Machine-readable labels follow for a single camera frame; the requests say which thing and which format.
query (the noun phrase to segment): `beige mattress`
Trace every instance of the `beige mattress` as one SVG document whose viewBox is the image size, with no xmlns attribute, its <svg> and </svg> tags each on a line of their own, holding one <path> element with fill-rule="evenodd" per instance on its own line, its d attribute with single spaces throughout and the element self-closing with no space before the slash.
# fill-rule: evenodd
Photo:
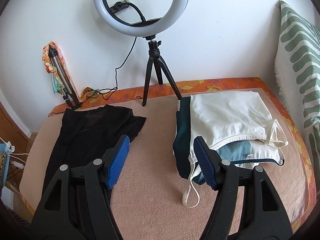
<svg viewBox="0 0 320 240">
<path fill-rule="evenodd" d="M 289 145 L 283 148 L 285 164 L 261 164 L 274 184 L 293 224 L 308 204 L 307 178 L 299 150 L 289 128 L 262 89 L 259 92 L 273 118 L 278 119 Z M 182 205 L 187 180 L 182 179 L 172 154 L 176 131 L 177 98 L 166 96 L 114 104 L 133 109 L 135 115 L 147 117 L 139 135 L 130 145 L 118 183 L 114 186 L 111 208 L 123 238 L 199 239 L 211 213 L 216 192 L 209 186 L 196 185 L 200 195 L 197 207 Z M 20 184 L 20 193 L 36 209 L 42 192 L 45 170 L 61 128 L 62 114 L 47 118 L 31 149 Z M 191 193 L 190 204 L 196 202 Z M 234 221 L 230 233 L 238 229 L 243 201 L 239 188 Z"/>
</svg>

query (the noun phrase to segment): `black garment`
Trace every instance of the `black garment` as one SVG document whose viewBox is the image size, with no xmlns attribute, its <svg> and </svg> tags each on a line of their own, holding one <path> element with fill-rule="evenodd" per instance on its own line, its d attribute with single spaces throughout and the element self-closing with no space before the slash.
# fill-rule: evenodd
<svg viewBox="0 0 320 240">
<path fill-rule="evenodd" d="M 67 109 L 47 166 L 43 192 L 62 164 L 71 168 L 85 166 L 101 158 L 123 134 L 132 142 L 145 120 L 145 117 L 134 116 L 132 109 L 122 106 L 105 105 L 89 111 Z"/>
</svg>

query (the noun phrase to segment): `white wall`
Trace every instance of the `white wall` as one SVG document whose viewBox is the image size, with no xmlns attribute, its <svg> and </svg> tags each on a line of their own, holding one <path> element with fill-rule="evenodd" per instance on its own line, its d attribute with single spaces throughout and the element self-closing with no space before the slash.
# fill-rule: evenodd
<svg viewBox="0 0 320 240">
<path fill-rule="evenodd" d="M 21 121 L 21 119 L 17 116 L 17 114 L 13 111 L 12 107 L 9 105 L 7 99 L 4 97 L 4 94 L 0 90 L 0 102 L 3 105 L 4 109 L 7 111 L 7 113 L 10 115 L 12 120 L 15 122 L 15 124 L 22 130 L 25 135 L 30 137 L 31 132 L 30 130 L 24 125 L 24 123 Z"/>
<path fill-rule="evenodd" d="M 163 16 L 172 0 L 130 1 L 150 19 Z M 284 1 L 319 26 L 310 0 Z M 120 16 L 139 20 L 133 10 Z M 157 38 L 176 81 L 258 76 L 276 92 L 279 26 L 278 0 L 189 0 L 180 20 Z M 0 89 L 25 126 L 38 131 L 53 107 L 63 103 L 52 93 L 43 46 L 49 41 L 60 46 L 78 90 L 102 89 L 114 87 L 114 68 L 133 39 L 109 28 L 92 0 L 11 0 L 0 17 Z M 147 59 L 148 44 L 138 38 L 118 72 L 120 89 L 143 86 Z"/>
</svg>

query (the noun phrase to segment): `metal rivet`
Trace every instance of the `metal rivet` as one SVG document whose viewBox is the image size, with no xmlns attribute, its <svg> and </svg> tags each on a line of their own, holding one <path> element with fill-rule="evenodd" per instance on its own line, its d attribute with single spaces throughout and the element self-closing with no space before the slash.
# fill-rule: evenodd
<svg viewBox="0 0 320 240">
<path fill-rule="evenodd" d="M 261 166 L 256 166 L 255 169 L 257 172 L 263 172 L 263 168 Z"/>
<path fill-rule="evenodd" d="M 67 169 L 68 169 L 68 165 L 66 165 L 66 164 L 63 164 L 60 166 L 60 171 L 65 171 Z"/>
<path fill-rule="evenodd" d="M 102 163 L 102 159 L 95 159 L 94 161 L 93 161 L 93 164 L 94 165 L 100 165 Z"/>
<path fill-rule="evenodd" d="M 231 164 L 231 162 L 228 160 L 222 160 L 221 163 L 225 166 L 229 166 Z"/>
</svg>

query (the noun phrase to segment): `ring light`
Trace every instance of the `ring light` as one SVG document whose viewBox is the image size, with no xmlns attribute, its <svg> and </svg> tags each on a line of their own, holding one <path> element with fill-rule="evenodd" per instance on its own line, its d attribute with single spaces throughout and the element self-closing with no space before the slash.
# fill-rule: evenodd
<svg viewBox="0 0 320 240">
<path fill-rule="evenodd" d="M 183 14 L 188 0 L 173 0 L 170 9 L 159 21 L 143 27 L 134 27 L 120 20 L 109 8 L 107 0 L 93 0 L 93 2 L 99 15 L 117 32 L 133 37 L 147 37 L 171 27 Z"/>
</svg>

